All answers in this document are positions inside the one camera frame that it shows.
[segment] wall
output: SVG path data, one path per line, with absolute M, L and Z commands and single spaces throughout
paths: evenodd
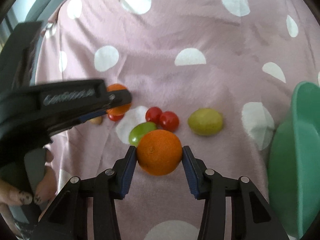
M 17 19 L 17 22 L 23 22 L 36 0 L 16 0 L 12 6 L 12 11 Z

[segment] green bowl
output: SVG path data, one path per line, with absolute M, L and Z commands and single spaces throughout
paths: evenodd
M 301 82 L 274 136 L 269 199 L 284 229 L 301 238 L 320 210 L 320 88 Z

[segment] white polka dot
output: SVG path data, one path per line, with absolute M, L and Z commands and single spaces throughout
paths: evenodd
M 223 6 L 233 15 L 245 16 L 250 13 L 248 0 L 221 0 Z
M 265 63 L 262 67 L 262 70 L 263 72 L 286 83 L 285 76 L 282 72 L 282 69 L 276 63 L 273 63 L 273 62 Z
M 70 19 L 74 20 L 81 16 L 82 2 L 81 0 L 70 0 L 67 7 L 67 14 Z
M 59 69 L 61 72 L 65 71 L 68 64 L 67 54 L 64 51 L 60 51 Z
M 59 179 L 58 179 L 58 192 L 62 190 L 64 185 L 71 179 L 73 176 L 69 174 L 67 171 L 60 169 L 59 170 Z
M 46 31 L 45 31 L 45 37 L 48 39 L 51 36 L 54 36 L 57 31 L 57 24 L 50 23 L 47 25 Z
M 134 14 L 144 14 L 151 8 L 151 0 L 120 0 L 122 7 Z
M 174 64 L 176 66 L 207 64 L 205 56 L 199 49 L 187 48 L 182 50 L 176 57 Z
M 298 25 L 291 18 L 290 15 L 287 16 L 287 29 L 291 37 L 295 38 L 298 36 L 298 33 L 299 33 Z
M 119 60 L 119 52 L 113 46 L 104 46 L 97 50 L 94 55 L 94 67 L 103 72 L 112 68 Z
M 130 109 L 125 113 L 124 117 L 121 119 L 116 127 L 116 133 L 119 139 L 125 143 L 129 143 L 129 134 L 133 128 L 138 124 L 146 122 L 146 112 L 148 108 L 145 106 L 138 106 L 137 108 Z
M 169 220 L 153 227 L 144 240 L 197 240 L 199 230 L 187 222 Z
M 275 123 L 261 102 L 249 102 L 242 108 L 242 125 L 255 141 L 259 150 L 268 147 L 272 140 Z

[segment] lemon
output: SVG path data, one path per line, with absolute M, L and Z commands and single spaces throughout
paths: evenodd
M 198 135 L 209 136 L 223 128 L 223 116 L 211 108 L 199 108 L 188 118 L 190 129 Z
M 102 116 L 98 116 L 98 117 L 95 117 L 95 118 L 89 120 L 90 123 L 93 123 L 96 125 L 102 124 L 102 121 L 103 121 Z

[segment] finger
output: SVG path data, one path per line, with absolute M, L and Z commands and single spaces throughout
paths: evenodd
M 45 149 L 46 150 L 46 152 L 45 152 L 45 158 L 46 158 L 46 162 L 47 163 L 50 163 L 50 162 L 52 162 L 53 161 L 53 154 L 51 153 L 51 151 L 50 150 L 48 150 L 47 148 Z
M 32 195 L 20 191 L 9 183 L 0 179 L 0 203 L 8 206 L 29 205 L 32 202 Z
M 57 180 L 53 169 L 49 166 L 46 167 L 46 173 L 43 180 L 38 184 L 36 188 L 36 194 L 34 202 L 37 205 L 41 205 L 52 199 L 57 191 Z

